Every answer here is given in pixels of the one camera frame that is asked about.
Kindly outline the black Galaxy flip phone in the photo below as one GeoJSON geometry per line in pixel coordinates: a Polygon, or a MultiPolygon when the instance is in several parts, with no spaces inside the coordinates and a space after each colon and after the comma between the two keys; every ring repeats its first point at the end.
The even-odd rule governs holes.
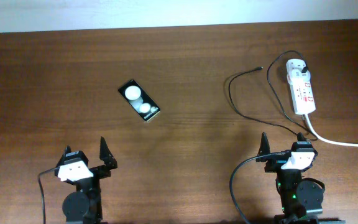
{"type": "Polygon", "coordinates": [[[130,104],[144,122],[151,121],[160,112],[161,108],[133,79],[118,88],[118,92],[130,104]]]}

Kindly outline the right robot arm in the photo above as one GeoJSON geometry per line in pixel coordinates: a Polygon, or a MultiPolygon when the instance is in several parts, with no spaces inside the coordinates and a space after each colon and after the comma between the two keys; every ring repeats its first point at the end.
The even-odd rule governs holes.
{"type": "Polygon", "coordinates": [[[274,223],[318,223],[323,212],[325,185],[302,173],[312,168],[318,152],[299,133],[291,149],[271,152],[267,135],[262,133],[257,162],[265,164],[266,173],[275,173],[276,190],[282,204],[282,214],[275,215],[274,223]]]}

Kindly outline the white power strip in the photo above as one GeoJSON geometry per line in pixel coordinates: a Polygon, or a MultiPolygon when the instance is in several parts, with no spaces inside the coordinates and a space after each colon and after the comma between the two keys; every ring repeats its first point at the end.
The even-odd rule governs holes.
{"type": "Polygon", "coordinates": [[[292,72],[287,75],[295,114],[310,114],[316,110],[309,73],[292,72]]]}

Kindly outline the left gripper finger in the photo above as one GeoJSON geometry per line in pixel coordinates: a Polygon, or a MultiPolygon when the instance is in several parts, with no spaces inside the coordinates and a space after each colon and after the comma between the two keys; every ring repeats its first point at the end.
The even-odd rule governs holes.
{"type": "Polygon", "coordinates": [[[117,160],[112,155],[111,151],[108,148],[105,138],[102,136],[100,139],[99,158],[104,162],[104,165],[107,166],[109,169],[117,168],[117,160]]]}
{"type": "Polygon", "coordinates": [[[64,149],[63,154],[62,154],[61,158],[59,159],[56,167],[60,167],[63,165],[63,163],[66,159],[66,155],[69,153],[71,153],[71,147],[69,145],[67,145],[66,148],[64,149]]]}

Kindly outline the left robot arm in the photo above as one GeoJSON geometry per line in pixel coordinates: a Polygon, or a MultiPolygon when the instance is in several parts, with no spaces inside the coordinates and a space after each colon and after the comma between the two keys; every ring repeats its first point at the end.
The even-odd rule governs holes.
{"type": "Polygon", "coordinates": [[[62,203],[66,223],[97,224],[103,222],[100,180],[111,176],[117,161],[105,141],[100,139],[99,159],[102,165],[89,168],[83,151],[72,151],[67,146],[58,161],[55,176],[62,182],[75,186],[62,203]]]}

